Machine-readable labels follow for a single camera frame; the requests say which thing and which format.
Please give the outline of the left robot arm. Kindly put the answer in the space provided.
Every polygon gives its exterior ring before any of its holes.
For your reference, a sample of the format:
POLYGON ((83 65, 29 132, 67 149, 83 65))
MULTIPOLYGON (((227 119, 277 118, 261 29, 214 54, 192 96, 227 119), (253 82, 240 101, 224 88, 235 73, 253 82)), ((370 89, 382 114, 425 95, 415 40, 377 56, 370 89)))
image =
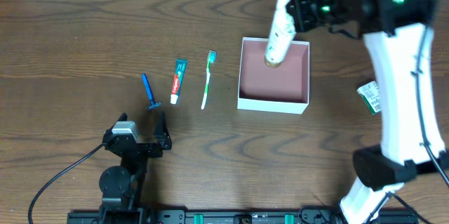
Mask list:
POLYGON ((123 113, 118 121, 105 131, 102 143, 105 149, 121 158, 118 166, 106 169, 99 179, 102 204, 93 223, 153 223, 154 212, 139 206, 147 174, 147 161, 163 156, 172 149, 172 140, 166 126, 166 116, 159 115, 153 137, 155 143, 139 143, 136 123, 123 113))

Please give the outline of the white Pantene tube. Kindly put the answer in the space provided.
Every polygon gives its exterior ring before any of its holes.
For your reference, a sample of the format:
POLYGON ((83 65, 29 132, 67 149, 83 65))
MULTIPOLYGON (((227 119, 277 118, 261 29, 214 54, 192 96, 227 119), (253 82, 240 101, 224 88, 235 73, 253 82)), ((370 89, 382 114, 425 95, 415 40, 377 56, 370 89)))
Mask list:
POLYGON ((277 0, 269 33, 264 61, 269 67, 278 67, 285 59, 290 43, 296 35, 293 17, 287 12, 290 0, 277 0))

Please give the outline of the green white toothbrush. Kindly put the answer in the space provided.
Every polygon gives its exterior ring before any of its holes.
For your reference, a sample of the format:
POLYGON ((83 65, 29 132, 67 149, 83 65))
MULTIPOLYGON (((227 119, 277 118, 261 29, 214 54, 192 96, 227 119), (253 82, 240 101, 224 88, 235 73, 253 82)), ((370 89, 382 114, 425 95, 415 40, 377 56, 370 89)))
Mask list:
POLYGON ((208 98, 208 87, 209 87, 210 77, 211 77, 210 65, 215 62, 216 57, 217 57, 217 52, 216 51, 210 50, 208 52, 208 59, 207 59, 207 64, 206 64, 206 83, 205 83, 205 88, 204 88, 204 93, 203 93, 203 99, 202 99, 202 102, 201 102, 201 109, 202 110, 205 109, 206 103, 207 103, 207 98, 208 98))

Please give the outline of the green Dettol soap box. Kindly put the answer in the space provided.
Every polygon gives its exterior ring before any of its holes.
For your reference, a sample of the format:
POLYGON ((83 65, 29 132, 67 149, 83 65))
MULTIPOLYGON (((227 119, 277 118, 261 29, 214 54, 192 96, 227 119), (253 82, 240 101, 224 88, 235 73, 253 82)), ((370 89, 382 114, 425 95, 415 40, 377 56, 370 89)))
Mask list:
POLYGON ((371 81, 360 86, 356 91, 362 97, 372 115, 378 114, 382 111, 379 88, 375 81, 371 81))

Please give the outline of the Colgate toothpaste tube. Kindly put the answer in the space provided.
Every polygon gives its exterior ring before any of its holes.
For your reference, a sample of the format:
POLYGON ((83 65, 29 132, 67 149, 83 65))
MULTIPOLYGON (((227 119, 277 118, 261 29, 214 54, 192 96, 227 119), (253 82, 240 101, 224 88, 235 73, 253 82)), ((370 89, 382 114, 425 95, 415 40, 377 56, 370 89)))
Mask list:
POLYGON ((185 59, 178 58, 175 64, 175 74, 173 79, 173 85, 170 94, 170 103, 175 105, 180 96, 180 89, 182 85, 182 80, 185 75, 185 70, 187 67, 188 61, 185 59))

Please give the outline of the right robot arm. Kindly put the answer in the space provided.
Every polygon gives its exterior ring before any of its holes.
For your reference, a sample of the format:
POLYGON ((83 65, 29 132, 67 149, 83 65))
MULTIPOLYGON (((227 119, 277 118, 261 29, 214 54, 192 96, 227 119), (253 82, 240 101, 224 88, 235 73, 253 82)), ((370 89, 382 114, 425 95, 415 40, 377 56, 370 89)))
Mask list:
POLYGON ((445 175, 431 81, 432 22, 438 0, 289 0, 298 32, 358 24, 380 94, 382 140, 353 154, 356 180, 340 202, 342 223, 372 223, 380 209, 422 174, 445 175))

